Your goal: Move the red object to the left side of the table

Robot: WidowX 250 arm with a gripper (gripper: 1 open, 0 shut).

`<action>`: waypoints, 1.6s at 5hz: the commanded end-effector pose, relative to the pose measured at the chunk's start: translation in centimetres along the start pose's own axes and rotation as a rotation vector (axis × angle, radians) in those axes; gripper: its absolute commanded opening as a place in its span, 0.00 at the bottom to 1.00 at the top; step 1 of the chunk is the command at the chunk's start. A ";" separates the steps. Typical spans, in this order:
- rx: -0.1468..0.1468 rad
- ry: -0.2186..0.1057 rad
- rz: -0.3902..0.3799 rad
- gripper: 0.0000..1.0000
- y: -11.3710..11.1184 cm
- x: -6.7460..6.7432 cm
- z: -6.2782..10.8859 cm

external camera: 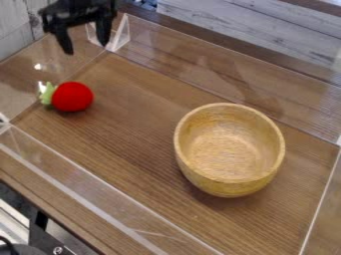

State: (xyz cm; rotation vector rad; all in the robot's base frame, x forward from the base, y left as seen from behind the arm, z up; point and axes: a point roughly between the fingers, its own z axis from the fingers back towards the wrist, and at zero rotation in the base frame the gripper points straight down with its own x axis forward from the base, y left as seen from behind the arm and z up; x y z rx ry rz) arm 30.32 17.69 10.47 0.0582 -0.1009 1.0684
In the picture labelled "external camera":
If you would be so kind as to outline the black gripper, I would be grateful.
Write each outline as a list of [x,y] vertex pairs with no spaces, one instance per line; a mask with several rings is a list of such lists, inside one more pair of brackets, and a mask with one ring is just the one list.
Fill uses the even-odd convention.
[[56,0],[38,10],[42,30],[54,33],[66,55],[73,54],[66,27],[93,22],[96,36],[102,47],[110,39],[112,20],[117,15],[116,0]]

